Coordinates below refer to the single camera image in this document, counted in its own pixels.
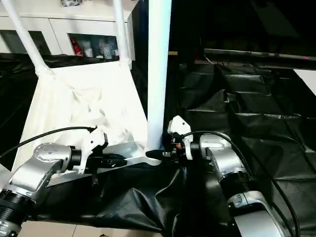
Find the wrinkled fabric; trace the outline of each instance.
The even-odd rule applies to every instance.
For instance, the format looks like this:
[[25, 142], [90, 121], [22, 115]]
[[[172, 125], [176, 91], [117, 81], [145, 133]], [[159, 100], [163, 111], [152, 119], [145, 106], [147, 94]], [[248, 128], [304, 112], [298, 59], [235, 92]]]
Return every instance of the wrinkled fabric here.
[[[50, 67], [103, 62], [93, 58], [47, 56]], [[147, 83], [133, 65], [133, 79], [146, 111]], [[26, 55], [0, 55], [3, 108], [1, 151], [19, 142], [37, 83]], [[192, 131], [225, 132], [240, 147], [268, 202], [275, 202], [293, 226], [279, 193], [254, 160], [259, 158], [292, 203], [301, 236], [316, 236], [315, 96], [292, 70], [194, 65], [169, 68], [165, 127], [180, 115]], [[12, 167], [15, 154], [1, 159]], [[96, 227], [142, 229], [165, 236], [232, 236], [230, 217], [209, 167], [139, 164], [47, 188], [33, 219]]]

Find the floor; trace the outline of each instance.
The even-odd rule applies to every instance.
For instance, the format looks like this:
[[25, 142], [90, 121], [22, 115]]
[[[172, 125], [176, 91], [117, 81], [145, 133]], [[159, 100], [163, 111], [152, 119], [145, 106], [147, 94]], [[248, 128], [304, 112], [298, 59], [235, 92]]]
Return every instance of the floor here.
[[23, 223], [19, 237], [161, 237], [158, 233], [110, 228], [95, 228], [50, 222]]

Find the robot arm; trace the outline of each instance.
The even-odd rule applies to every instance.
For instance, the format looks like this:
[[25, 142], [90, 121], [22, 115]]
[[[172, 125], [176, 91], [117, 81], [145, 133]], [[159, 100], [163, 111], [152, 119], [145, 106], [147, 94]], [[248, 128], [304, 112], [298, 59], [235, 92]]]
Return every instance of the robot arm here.
[[[15, 237], [19, 234], [21, 224], [39, 201], [53, 174], [75, 168], [79, 174], [83, 174], [87, 163], [95, 165], [100, 162], [90, 160], [91, 154], [102, 152], [107, 145], [107, 136], [96, 129], [85, 137], [80, 150], [56, 143], [37, 146], [32, 157], [15, 171], [0, 192], [0, 237]], [[104, 167], [115, 166], [107, 160], [101, 162]], [[120, 165], [125, 164], [124, 160], [120, 161]]]
[[282, 225], [277, 221], [263, 194], [250, 182], [249, 171], [232, 149], [230, 142], [213, 134], [204, 134], [193, 139], [190, 126], [181, 117], [175, 117], [168, 127], [171, 152], [150, 151], [148, 157], [168, 159], [188, 165], [199, 158], [210, 165], [222, 188], [231, 214], [230, 226], [242, 237], [286, 237]]

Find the white pole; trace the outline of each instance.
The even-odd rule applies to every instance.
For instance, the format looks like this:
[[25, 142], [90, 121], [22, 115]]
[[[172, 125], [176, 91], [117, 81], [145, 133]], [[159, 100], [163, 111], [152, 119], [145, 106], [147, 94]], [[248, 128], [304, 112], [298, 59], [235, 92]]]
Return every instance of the white pole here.
[[172, 0], [149, 1], [148, 140], [147, 149], [161, 149]]
[[30, 36], [30, 33], [26, 30], [19, 15], [15, 11], [12, 0], [1, 0], [1, 2], [8, 12], [9, 17], [15, 26], [16, 32], [18, 33], [20, 40], [22, 41], [27, 53], [29, 54], [35, 66], [35, 70], [37, 72], [49, 70], [49, 67], [44, 63], [40, 52], [36, 48], [34, 41]]
[[127, 39], [125, 33], [125, 21], [123, 15], [122, 0], [114, 0], [114, 11], [115, 11], [115, 21], [117, 23], [118, 29], [118, 52], [119, 52], [119, 61], [124, 63], [131, 63], [127, 49]]

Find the white cabinet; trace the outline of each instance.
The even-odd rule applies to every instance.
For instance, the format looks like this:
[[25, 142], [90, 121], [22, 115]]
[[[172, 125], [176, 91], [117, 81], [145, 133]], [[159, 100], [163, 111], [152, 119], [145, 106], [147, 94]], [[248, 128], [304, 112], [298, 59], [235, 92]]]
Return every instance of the white cabinet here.
[[[41, 53], [62, 53], [48, 19], [23, 17], [22, 21]], [[5, 16], [0, 17], [0, 52], [26, 53], [11, 19]]]
[[[89, 56], [105, 57], [101, 46], [103, 44], [112, 45], [112, 52], [117, 49], [117, 26], [112, 0], [84, 0], [82, 5], [74, 7], [63, 7], [60, 0], [12, 1], [41, 54], [75, 55], [75, 47], [84, 56], [88, 56], [85, 53], [86, 42], [89, 42], [90, 50], [93, 50]], [[135, 60], [135, 52], [131, 13], [137, 2], [122, 0], [127, 47], [132, 60]], [[0, 53], [10, 52], [26, 53], [13, 23], [0, 3]]]

